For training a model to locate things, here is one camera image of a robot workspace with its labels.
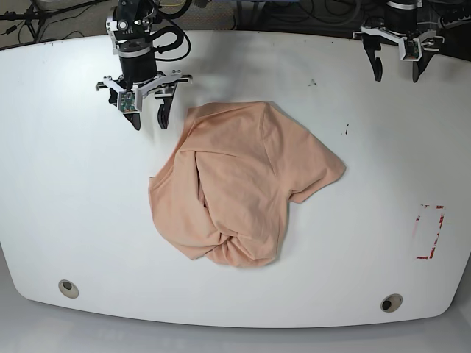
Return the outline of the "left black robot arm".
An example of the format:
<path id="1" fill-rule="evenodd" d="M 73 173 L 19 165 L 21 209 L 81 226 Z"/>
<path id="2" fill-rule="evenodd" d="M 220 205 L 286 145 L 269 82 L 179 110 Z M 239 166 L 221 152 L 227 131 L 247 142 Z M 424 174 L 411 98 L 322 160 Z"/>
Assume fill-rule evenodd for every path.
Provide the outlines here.
<path id="1" fill-rule="evenodd" d="M 438 54 L 445 38 L 439 34 L 435 21 L 421 21 L 421 1 L 387 1 L 383 19 L 363 24 L 353 34 L 360 39 L 372 67 L 375 81 L 383 76 L 383 64 L 377 53 L 383 40 L 397 45 L 399 59 L 412 64 L 412 80 L 418 82 L 435 54 Z"/>

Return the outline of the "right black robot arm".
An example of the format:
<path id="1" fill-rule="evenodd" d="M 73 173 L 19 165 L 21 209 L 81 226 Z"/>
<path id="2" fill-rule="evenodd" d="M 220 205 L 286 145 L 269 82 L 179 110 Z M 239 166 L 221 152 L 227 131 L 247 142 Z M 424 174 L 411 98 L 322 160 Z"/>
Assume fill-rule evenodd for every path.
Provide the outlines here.
<path id="1" fill-rule="evenodd" d="M 144 99 L 152 93 L 162 101 L 157 123 L 167 129 L 177 86 L 190 82 L 192 76 L 179 70 L 165 74 L 157 64 L 186 58 L 191 52 L 189 37 L 172 15 L 161 11 L 159 1 L 120 1 L 106 20 L 106 29 L 113 53 L 119 58 L 121 75 L 117 79 L 104 76 L 96 90 L 109 90 L 109 104 L 137 131 Z"/>

